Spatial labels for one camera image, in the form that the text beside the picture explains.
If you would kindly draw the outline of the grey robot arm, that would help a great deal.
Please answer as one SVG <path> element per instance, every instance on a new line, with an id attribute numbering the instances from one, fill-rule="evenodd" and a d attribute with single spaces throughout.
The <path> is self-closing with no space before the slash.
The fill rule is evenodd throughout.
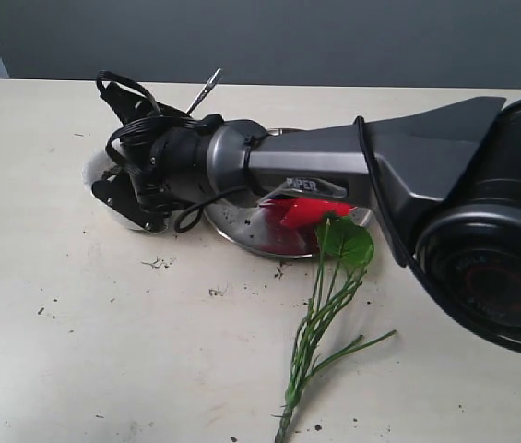
<path id="1" fill-rule="evenodd" d="M 371 210 L 396 263 L 482 339 L 521 353 L 521 100 L 479 96 L 419 114 L 273 135 L 194 119 L 127 92 L 92 195 L 156 232 L 215 200 L 272 193 Z"/>

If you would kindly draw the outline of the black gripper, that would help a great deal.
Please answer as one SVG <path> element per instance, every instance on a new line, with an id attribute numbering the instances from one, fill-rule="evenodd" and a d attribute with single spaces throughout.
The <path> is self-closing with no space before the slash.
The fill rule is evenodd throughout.
<path id="1" fill-rule="evenodd" d="M 145 146 L 133 146 L 130 147 L 128 142 L 120 142 L 117 149 L 127 158 L 143 162 L 150 150 L 150 145 L 147 143 Z M 91 183 L 94 184 L 97 181 L 104 180 L 104 173 L 116 167 L 117 164 L 108 156 L 105 150 L 95 152 L 91 156 Z M 136 191 L 134 189 L 133 181 L 131 177 L 122 178 L 120 182 L 121 194 L 128 197 L 132 204 L 139 210 L 139 204 L 136 199 Z M 104 201 L 107 211 L 112 219 L 123 226 L 125 229 L 135 232 L 145 232 L 146 229 L 136 224 L 133 221 L 127 219 L 124 215 L 116 211 L 111 207 L 107 201 Z"/>

